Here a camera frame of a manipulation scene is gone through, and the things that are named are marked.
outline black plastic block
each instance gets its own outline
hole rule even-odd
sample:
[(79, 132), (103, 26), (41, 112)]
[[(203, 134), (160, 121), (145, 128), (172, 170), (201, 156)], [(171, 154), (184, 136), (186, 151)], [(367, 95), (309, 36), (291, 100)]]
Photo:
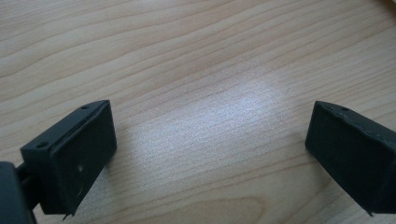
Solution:
[(305, 141), (370, 215), (396, 212), (396, 133), (340, 105), (316, 102)]
[(35, 223), (24, 200), (15, 167), (10, 162), (0, 162), (0, 185), (0, 223)]
[(72, 214), (117, 148), (109, 101), (84, 105), (21, 149), (45, 214)]

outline small hole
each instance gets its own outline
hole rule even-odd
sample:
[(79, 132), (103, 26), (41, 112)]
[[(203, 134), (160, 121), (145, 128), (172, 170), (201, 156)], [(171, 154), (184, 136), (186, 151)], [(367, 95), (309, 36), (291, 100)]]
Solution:
[(38, 144), (37, 146), (35, 146), (36, 148), (42, 148), (42, 147), (46, 147), (49, 143), (48, 142), (42, 142), (40, 144)]

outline wood grain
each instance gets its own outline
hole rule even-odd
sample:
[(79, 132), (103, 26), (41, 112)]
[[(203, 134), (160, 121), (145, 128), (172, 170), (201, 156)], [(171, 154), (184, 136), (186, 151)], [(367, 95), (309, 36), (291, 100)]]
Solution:
[(64, 223), (396, 221), (304, 148), (316, 100), (396, 130), (390, 0), (5, 0), (0, 67), (2, 161), (111, 101), (118, 152)]

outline light wood surface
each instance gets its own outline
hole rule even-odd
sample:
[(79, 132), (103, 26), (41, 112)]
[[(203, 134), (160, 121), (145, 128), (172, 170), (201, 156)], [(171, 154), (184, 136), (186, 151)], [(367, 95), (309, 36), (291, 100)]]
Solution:
[(316, 100), (396, 130), (391, 0), (1, 1), (0, 159), (109, 99), (118, 151), (39, 223), (394, 223), (304, 148)]

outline black plastic part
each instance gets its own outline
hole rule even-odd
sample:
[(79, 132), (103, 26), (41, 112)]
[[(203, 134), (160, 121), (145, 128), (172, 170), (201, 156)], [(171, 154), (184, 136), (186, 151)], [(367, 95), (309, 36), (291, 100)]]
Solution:
[(35, 217), (26, 205), (15, 167), (7, 161), (0, 162), (0, 223), (35, 223)]
[(17, 168), (17, 173), (20, 178), (26, 206), (33, 210), (43, 197), (43, 188), (40, 180), (36, 175), (30, 175), (27, 172), (24, 163)]
[(21, 149), (45, 214), (74, 215), (117, 148), (110, 102), (84, 105)]
[(305, 141), (370, 215), (396, 213), (396, 133), (340, 105), (316, 102)]

